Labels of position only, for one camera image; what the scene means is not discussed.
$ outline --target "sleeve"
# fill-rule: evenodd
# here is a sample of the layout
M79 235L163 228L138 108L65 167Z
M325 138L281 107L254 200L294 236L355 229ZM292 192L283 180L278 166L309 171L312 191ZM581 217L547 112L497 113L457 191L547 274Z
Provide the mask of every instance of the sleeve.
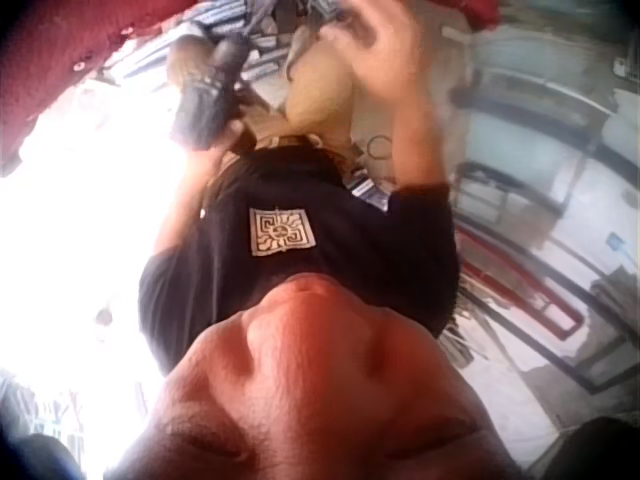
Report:
M210 253L194 229L185 241L149 259L140 278L140 329L167 375L211 323Z
M453 315L460 276L449 186L400 189L391 194L387 215L402 239L407 287L420 298L412 318L438 335Z

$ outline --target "hand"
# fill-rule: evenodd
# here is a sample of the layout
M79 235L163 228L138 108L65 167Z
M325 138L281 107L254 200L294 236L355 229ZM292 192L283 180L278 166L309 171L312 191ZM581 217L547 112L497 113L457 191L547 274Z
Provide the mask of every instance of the hand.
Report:
M222 132L213 140L209 150L192 151L187 155L185 179L196 182L206 182L220 171L222 157L236 143L244 123L241 120L231 120Z
M340 24L325 25L320 36L334 45L369 92L392 106L425 89L426 55L420 29L401 0L343 0L375 38L363 45Z

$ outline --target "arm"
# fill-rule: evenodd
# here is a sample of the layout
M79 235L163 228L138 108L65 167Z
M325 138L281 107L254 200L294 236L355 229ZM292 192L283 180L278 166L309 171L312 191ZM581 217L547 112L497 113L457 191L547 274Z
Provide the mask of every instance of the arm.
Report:
M222 157L242 133L243 124L233 120L204 152L189 152L185 172L156 238L153 255L182 243L200 218L202 197L211 178L220 171Z
M407 96L393 112L392 162L398 187L447 183L441 152L430 99Z
M389 108L398 186L446 183L440 134L424 80L429 56L418 25L397 0L344 2L371 30L373 43L364 45L340 24L326 25L320 35L351 64L365 88Z

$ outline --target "black t-shirt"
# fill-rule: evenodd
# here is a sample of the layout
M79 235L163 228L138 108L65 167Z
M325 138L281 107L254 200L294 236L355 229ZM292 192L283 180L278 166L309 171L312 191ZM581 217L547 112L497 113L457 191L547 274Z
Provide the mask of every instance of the black t-shirt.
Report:
M354 197L321 150L258 150L237 161L183 243L142 274L140 325L163 373L208 326L296 273L329 275L437 336L459 275L448 187L396 191L383 212Z

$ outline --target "person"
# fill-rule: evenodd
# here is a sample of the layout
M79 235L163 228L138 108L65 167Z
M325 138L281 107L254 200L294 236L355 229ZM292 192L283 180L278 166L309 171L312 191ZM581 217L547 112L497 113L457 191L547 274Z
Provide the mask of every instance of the person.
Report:
M459 266L420 29L399 0L348 6L373 42L344 24L321 29L291 69L283 143L220 172L242 130L232 121L190 154L140 281L141 329L167 377L106 478L518 475L435 340ZM327 119L350 128L344 72L393 118L387 211L344 187L335 130L316 132L322 148L290 141ZM316 107L324 119L307 118Z

